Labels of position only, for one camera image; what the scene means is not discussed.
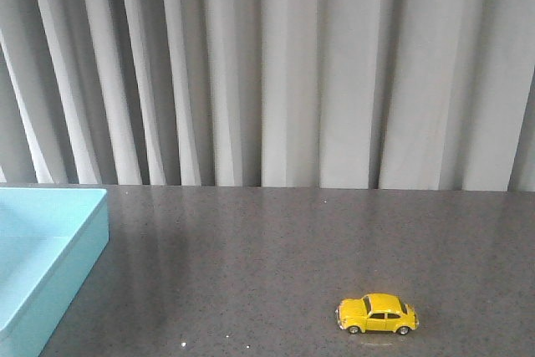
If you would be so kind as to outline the yellow toy beetle car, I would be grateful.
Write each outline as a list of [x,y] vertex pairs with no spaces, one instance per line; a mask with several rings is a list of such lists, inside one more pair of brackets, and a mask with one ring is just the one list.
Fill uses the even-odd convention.
[[419,328],[415,308],[389,293],[368,293],[345,298],[335,309],[337,325],[349,334],[389,332],[407,335]]

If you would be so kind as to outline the grey pleated curtain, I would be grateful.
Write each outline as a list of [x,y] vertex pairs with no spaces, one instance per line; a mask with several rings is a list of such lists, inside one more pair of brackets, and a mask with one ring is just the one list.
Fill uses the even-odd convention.
[[1,180],[532,191],[534,0],[1,0]]

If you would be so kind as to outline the light blue storage box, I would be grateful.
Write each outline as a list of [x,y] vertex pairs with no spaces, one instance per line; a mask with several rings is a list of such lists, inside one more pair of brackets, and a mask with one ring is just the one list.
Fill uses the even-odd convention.
[[110,238],[99,188],[1,190],[1,354],[37,356]]

